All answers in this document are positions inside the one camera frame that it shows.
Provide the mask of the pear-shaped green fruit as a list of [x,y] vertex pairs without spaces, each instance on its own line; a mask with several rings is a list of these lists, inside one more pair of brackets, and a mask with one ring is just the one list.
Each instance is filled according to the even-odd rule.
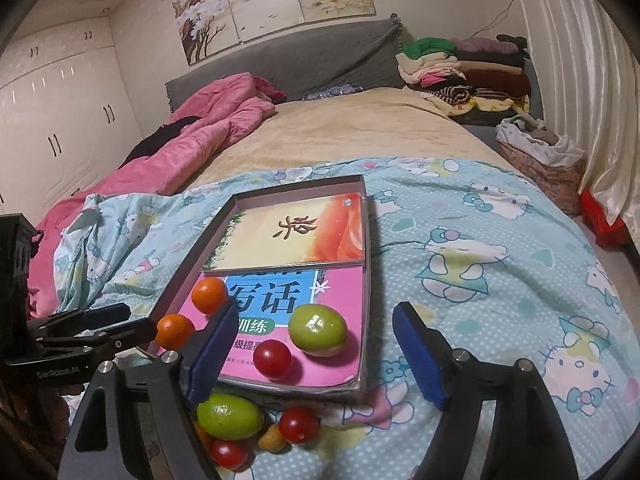
[[328,358],[345,350],[348,328],[344,318],[331,307],[302,304],[288,320],[288,336],[308,356]]

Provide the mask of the blue cartoon print sheet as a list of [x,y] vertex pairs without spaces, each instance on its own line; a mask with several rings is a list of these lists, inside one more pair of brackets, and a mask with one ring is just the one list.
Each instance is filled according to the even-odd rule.
[[639,422],[639,343],[584,233],[508,170],[467,159],[384,157],[240,174],[170,197],[93,191],[53,257],[62,310],[129,304],[148,315],[188,250],[236,193],[359,174],[372,214],[371,393],[323,403],[313,446],[259,454],[250,479],[408,479],[439,420],[392,330],[408,301],[455,347],[540,370],[591,477]]

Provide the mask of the red plastic bag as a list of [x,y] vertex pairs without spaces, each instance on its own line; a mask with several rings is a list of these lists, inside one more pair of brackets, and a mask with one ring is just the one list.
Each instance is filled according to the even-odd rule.
[[582,222],[590,229],[598,246],[603,249],[616,249],[631,242],[629,231],[623,220],[617,218],[609,224],[603,208],[589,190],[583,190],[580,193],[579,207]]

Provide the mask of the pink workbook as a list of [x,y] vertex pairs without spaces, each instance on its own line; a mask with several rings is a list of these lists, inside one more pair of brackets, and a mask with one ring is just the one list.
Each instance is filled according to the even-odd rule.
[[[238,308],[238,329],[219,381],[262,391],[350,396],[367,381],[370,273],[364,266],[318,266],[222,279]],[[280,374],[254,364],[257,347],[279,341],[291,353]]]

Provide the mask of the blue patterned pillow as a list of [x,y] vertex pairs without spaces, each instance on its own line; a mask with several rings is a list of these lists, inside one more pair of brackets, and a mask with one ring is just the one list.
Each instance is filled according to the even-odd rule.
[[335,98],[336,96],[349,96],[350,94],[363,92],[358,84],[337,84],[336,86],[314,90],[303,97],[304,101],[318,101]]

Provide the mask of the floral bag with cloth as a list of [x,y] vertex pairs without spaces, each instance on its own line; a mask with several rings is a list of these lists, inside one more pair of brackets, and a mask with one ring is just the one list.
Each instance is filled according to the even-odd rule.
[[548,129],[542,119],[518,114],[496,125],[496,140],[504,159],[564,214],[578,216],[587,156],[572,138]]

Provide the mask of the beige blanket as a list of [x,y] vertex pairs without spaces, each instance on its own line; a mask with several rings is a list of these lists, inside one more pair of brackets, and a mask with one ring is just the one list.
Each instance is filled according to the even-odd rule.
[[369,156],[466,158],[512,168],[433,103],[410,90],[377,88],[279,105],[254,132],[212,158],[187,187]]

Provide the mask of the cream satin curtain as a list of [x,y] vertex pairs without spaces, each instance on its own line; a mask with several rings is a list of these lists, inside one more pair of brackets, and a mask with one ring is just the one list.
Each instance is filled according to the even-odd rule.
[[521,0],[544,118],[587,152],[582,187],[639,239],[639,62],[598,0]]

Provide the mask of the brown kiwi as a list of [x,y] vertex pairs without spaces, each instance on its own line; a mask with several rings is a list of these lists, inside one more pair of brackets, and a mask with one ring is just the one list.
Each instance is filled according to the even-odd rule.
[[280,433],[279,426],[272,424],[257,440],[257,446],[262,451],[278,454],[285,450],[288,446],[288,441]]

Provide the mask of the shallow grey cardboard box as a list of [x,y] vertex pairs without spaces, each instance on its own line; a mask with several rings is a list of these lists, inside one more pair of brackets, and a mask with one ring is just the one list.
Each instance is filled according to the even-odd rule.
[[[239,310],[221,369],[227,385],[273,394],[351,398],[366,388],[370,236],[360,174],[300,181],[231,196],[180,262],[150,319],[168,313],[207,323],[191,299],[219,278]],[[343,350],[309,354],[288,321],[303,304],[322,304],[346,323]]]

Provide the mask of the round green fruit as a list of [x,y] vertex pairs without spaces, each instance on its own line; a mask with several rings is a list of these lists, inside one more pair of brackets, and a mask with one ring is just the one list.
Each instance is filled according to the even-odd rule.
[[196,408],[198,423],[210,436],[227,441],[254,437],[265,423],[254,402],[230,393],[214,392]]

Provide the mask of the pile of folded clothes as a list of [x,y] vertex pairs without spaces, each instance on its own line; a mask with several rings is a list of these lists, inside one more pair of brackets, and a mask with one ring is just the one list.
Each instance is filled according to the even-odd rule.
[[534,92],[524,37],[425,37],[396,54],[406,87],[462,124],[495,125],[527,112]]

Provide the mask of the white wardrobe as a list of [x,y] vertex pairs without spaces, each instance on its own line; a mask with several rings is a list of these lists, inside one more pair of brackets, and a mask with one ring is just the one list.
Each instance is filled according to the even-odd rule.
[[2,53],[2,211],[38,223],[141,139],[107,18],[43,29]]

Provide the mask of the orange cream book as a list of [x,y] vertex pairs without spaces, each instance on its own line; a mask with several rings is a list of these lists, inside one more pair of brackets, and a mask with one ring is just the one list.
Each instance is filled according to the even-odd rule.
[[347,264],[363,257],[361,195],[342,193],[238,212],[202,270],[224,274]]

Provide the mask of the black garment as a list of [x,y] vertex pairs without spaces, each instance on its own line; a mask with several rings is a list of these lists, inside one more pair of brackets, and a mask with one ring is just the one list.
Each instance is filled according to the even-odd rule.
[[162,125],[154,133],[147,138],[140,141],[127,155],[125,160],[120,165],[120,168],[126,166],[133,160],[140,157],[150,157],[157,153],[163,146],[169,141],[174,140],[183,128],[192,125],[198,120],[196,116],[186,116],[182,119],[172,122],[168,125]]

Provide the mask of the pink quilt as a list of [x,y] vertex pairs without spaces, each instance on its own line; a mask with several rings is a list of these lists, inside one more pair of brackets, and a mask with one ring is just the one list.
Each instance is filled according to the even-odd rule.
[[167,119],[170,126],[178,125],[184,118],[193,120],[183,126],[175,139],[152,155],[133,159],[92,188],[55,204],[37,226],[43,237],[29,266],[27,316],[44,318],[58,308],[54,251],[63,230],[78,216],[88,195],[174,194],[213,155],[256,130],[285,100],[286,94],[271,82],[250,73],[234,74],[206,84]]

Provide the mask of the red tomato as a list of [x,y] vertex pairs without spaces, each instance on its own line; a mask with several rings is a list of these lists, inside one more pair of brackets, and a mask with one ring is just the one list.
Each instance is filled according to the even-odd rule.
[[209,445],[209,455],[221,467],[242,469],[250,458],[250,451],[240,441],[214,439]]
[[255,348],[253,363],[262,376],[280,379],[290,372],[293,358],[286,344],[277,339],[268,339]]
[[294,406],[282,413],[278,427],[286,442],[304,444],[318,438],[321,425],[317,414],[311,408]]

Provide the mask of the orange mandarin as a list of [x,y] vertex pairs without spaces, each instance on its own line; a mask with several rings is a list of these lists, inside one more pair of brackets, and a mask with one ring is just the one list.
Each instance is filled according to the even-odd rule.
[[165,350],[180,350],[194,332],[190,318],[180,313],[166,314],[156,324],[154,342]]
[[203,450],[208,453],[210,451],[210,447],[212,446],[213,437],[210,436],[196,420],[192,422],[192,425],[196,435],[198,436],[198,440],[202,445]]
[[226,284],[216,276],[202,278],[191,292],[194,308],[205,316],[212,316],[228,300]]

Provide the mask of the grey headboard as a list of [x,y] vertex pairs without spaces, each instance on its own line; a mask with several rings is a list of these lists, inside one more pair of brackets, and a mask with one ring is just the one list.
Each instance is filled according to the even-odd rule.
[[352,84],[371,90],[404,85],[397,68],[404,24],[397,15],[305,29],[252,44],[166,82],[170,110],[206,84],[237,73],[269,81],[289,100]]

